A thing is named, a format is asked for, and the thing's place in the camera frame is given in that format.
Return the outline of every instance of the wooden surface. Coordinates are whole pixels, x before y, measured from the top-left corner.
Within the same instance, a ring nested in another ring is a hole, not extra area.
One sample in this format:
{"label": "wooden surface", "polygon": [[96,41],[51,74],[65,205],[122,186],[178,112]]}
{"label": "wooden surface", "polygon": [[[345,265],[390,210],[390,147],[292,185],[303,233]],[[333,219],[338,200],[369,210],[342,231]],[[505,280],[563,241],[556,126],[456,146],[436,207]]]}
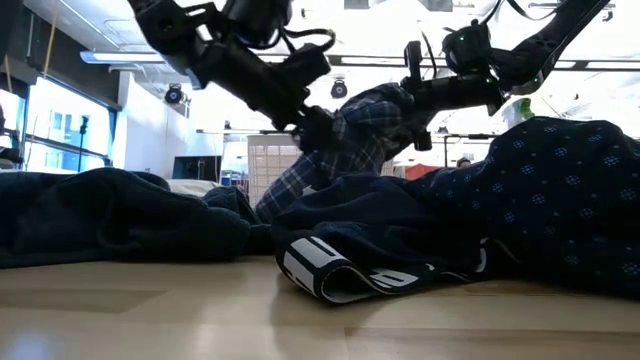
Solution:
{"label": "wooden surface", "polygon": [[640,359],[640,305],[491,282],[328,308],[267,258],[2,270],[0,359]]}

